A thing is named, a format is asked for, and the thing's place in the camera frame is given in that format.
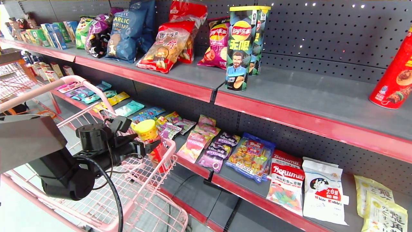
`shopping cart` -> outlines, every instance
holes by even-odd
[[[95,104],[91,105],[57,125],[68,141],[67,149],[75,154],[81,150],[81,144],[79,139],[75,137],[74,128],[91,123],[101,123],[102,119],[115,116],[114,110],[104,94],[83,78],[67,76],[32,90],[0,104],[0,112],[2,111],[1,108],[9,109],[13,105],[72,81],[80,82],[97,93],[106,106],[109,107],[107,112],[99,113],[100,117],[96,118],[92,115]],[[122,203],[124,231],[157,232],[168,230],[182,232],[186,229],[188,221],[186,211],[158,191],[170,170],[176,165],[177,160],[174,155],[176,149],[174,141],[167,140],[166,143],[169,149],[156,167],[147,158],[141,160],[129,158],[123,161],[121,166],[113,168],[111,180],[116,186]],[[164,173],[160,173],[159,167],[167,162],[170,163],[171,168]],[[80,201],[51,198],[43,192],[40,178],[28,164],[2,174],[1,181],[10,185],[24,197],[75,231],[83,231],[75,224],[86,224],[104,232],[117,231],[118,229],[118,211],[109,186],[92,191]],[[97,188],[104,183],[105,179],[99,178],[96,180],[94,187]]]

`gray metal plate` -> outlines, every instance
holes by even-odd
[[[265,52],[381,68],[391,62],[412,23],[408,1],[258,0],[258,4],[273,4]]]

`cart wire mesh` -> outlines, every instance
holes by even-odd
[[[75,129],[82,125],[102,123],[100,119],[93,116],[92,109],[95,105],[58,124],[67,139],[66,148],[72,155],[82,149],[80,140],[75,136]],[[100,113],[101,118],[108,117],[104,114],[104,111]],[[168,159],[171,164],[170,170],[173,169],[177,157],[174,154],[165,157],[164,159]],[[113,170],[116,173],[112,173],[111,180],[116,186],[122,203],[124,231],[155,232],[167,229],[170,232],[182,232],[186,229],[188,221],[186,211],[158,191],[170,170],[160,173],[147,158],[143,160],[129,158]],[[62,211],[99,231],[117,231],[117,206],[108,185],[92,191],[80,201],[71,201],[47,197],[43,192],[40,177],[28,164],[10,170],[5,175],[55,211]],[[105,182],[104,178],[96,179],[94,187],[99,187]]]

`yellow snack bag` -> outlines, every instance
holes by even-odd
[[[407,225],[406,209],[366,191],[365,217],[361,232],[406,232]]]
[[[359,216],[363,217],[365,213],[367,191],[371,191],[372,193],[380,197],[383,197],[391,202],[395,202],[393,199],[392,190],[390,190],[388,187],[363,176],[354,175],[354,177],[356,183],[356,200],[358,202],[357,210]]]

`colorful candy pack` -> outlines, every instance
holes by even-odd
[[[363,217],[365,213],[366,192],[370,191],[388,201],[395,202],[392,190],[372,179],[354,175],[356,183],[356,200],[358,202],[358,215]]]
[[[395,202],[366,191],[365,217],[362,232],[408,231],[407,210]]]
[[[347,225],[344,204],[349,197],[343,195],[342,169],[305,160],[305,201],[303,216],[321,221]]]
[[[302,186],[305,173],[302,169],[272,164],[272,182],[267,199],[302,216]]]
[[[226,165],[260,183],[275,144],[244,133]]]

